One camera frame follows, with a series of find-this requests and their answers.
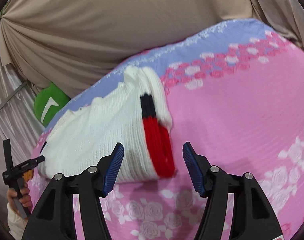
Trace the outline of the cream sleeve forearm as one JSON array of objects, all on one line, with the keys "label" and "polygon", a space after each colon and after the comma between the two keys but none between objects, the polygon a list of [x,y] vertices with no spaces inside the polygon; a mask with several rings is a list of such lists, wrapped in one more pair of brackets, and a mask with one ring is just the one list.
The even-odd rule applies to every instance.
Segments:
[{"label": "cream sleeve forearm", "polygon": [[10,234],[15,240],[21,240],[24,234],[27,220],[22,219],[19,215],[17,215],[10,207],[10,204],[7,204],[7,224],[10,229]]}]

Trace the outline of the person's left hand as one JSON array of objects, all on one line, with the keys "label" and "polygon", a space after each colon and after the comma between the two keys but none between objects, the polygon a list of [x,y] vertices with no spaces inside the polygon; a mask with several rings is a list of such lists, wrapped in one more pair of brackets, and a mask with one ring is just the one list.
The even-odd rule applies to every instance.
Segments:
[{"label": "person's left hand", "polygon": [[[32,209],[32,201],[31,201],[31,196],[29,195],[30,190],[29,190],[29,187],[28,187],[27,183],[25,183],[24,187],[22,187],[20,189],[20,192],[22,194],[22,197],[19,199],[19,202],[21,203],[21,205],[23,207],[27,207],[29,210],[31,210]],[[16,207],[15,202],[14,202],[14,198],[17,197],[17,192],[13,188],[9,188],[8,191],[7,191],[6,196],[7,196],[7,200],[8,200],[8,203],[10,205],[10,208],[17,215],[20,215],[20,212],[19,212],[19,210]]]}]

